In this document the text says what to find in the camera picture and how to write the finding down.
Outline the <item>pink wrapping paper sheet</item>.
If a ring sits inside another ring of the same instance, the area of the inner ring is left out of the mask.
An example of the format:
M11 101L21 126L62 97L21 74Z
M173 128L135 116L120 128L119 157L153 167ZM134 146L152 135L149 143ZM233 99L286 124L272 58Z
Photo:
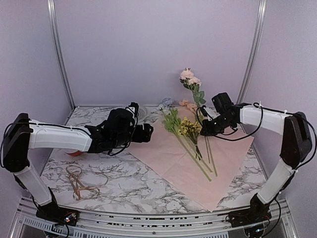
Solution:
M258 165L250 153L253 138L228 142L210 138L212 158L203 139L199 149L214 171L207 180L176 137L165 130L160 111L147 108L146 120L154 127L148 143L133 143L128 151L140 160L146 171L136 180L142 212L195 213L246 206L258 192Z

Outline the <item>yellow fake flower bunch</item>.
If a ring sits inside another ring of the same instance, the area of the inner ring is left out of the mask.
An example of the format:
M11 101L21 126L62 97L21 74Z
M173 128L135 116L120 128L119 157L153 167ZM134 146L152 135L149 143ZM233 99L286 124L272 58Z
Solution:
M201 125L196 121L192 122L187 117L180 123L181 135L186 136L193 143L196 152L196 158L201 160L202 155L198 147L198 136L200 135Z

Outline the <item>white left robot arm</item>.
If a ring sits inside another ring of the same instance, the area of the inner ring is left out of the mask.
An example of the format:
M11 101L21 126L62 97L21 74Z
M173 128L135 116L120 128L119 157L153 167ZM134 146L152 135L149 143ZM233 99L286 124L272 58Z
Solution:
M138 106L110 111L98 125L65 126L30 119L21 113L3 133L0 146L0 165L11 172L34 198L51 220L59 220L63 213L51 189L44 184L28 158L29 150L66 149L76 152L114 156L132 142L147 143L154 128L138 123Z

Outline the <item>small pink blossom stem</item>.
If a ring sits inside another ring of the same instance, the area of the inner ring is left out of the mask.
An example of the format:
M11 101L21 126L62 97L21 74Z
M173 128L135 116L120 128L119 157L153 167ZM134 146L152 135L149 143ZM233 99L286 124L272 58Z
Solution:
M204 99L205 92L200 90L202 82L194 75L191 68L185 68L180 73L179 80L186 89L192 92L194 102L198 108L206 103L206 100Z

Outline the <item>blue fake flower stem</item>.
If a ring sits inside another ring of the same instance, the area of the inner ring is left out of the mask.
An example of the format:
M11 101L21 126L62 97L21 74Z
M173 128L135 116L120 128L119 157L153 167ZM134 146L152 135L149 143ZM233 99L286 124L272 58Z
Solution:
M176 137L178 142L181 144L181 146L183 146L187 154L198 166L200 171L204 174L207 180L211 182L212 179L210 177L210 174L212 174L214 171L204 161L203 156L201 160L198 160L196 158L196 152L193 143L186 136L181 135L180 123L184 118L180 117L179 110L172 105L172 99L164 98L161 104L165 105L165 111L161 112L163 116L162 123L164 125L165 130L172 133Z

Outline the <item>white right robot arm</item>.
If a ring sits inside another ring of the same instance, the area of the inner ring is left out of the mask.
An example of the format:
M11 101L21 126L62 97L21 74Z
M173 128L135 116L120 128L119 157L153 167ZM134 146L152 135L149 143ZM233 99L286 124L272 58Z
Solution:
M207 106L199 109L205 117L201 135L228 142L254 136L262 164L270 167L265 185L254 198L255 204L245 212L248 221L256 222L264 215L263 205L270 204L298 170L314 158L316 130L303 112L271 109L260 102L235 104L227 93L217 94L212 102L216 117Z

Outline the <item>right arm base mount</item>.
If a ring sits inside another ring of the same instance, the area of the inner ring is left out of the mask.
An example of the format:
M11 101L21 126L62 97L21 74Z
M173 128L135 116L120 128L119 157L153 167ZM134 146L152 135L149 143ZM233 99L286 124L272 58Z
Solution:
M269 203L262 203L256 193L250 200L250 207L247 209L229 212L225 220L233 228L259 223L272 218L269 212Z

